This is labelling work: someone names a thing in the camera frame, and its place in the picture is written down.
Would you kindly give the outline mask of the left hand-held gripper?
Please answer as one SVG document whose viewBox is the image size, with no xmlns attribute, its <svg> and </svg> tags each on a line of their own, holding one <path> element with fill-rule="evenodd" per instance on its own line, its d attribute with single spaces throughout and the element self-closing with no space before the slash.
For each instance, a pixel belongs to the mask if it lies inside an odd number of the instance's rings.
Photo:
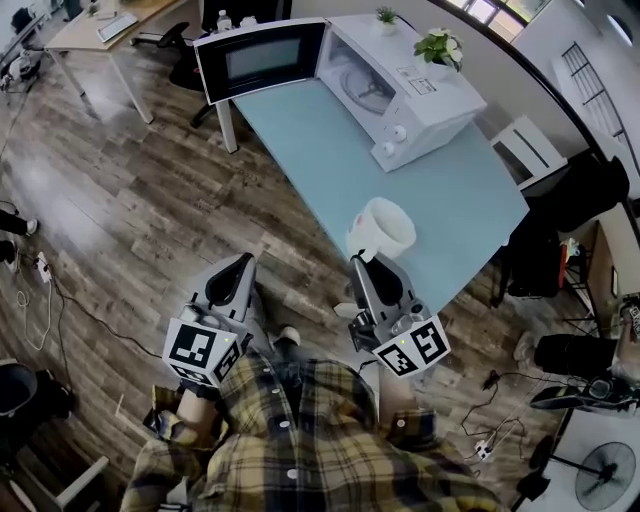
<svg viewBox="0 0 640 512">
<path fill-rule="evenodd" d="M 218 388 L 229 375 L 252 337 L 245 318 L 255 275 L 256 259 L 244 253 L 194 278 L 193 300 L 170 320 L 162 354 L 180 379 Z"/>
</svg>

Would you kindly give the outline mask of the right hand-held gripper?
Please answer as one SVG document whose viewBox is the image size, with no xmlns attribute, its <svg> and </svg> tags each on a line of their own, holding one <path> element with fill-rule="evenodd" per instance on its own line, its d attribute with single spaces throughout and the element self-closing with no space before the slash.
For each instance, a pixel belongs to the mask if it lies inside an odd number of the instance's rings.
<svg viewBox="0 0 640 512">
<path fill-rule="evenodd" d="M 395 261 L 381 253 L 369 261 L 354 255 L 348 268 L 357 311 L 348 328 L 357 352 L 372 354 L 397 378 L 421 373 L 450 353 L 438 316 L 414 299 L 409 276 Z"/>
</svg>

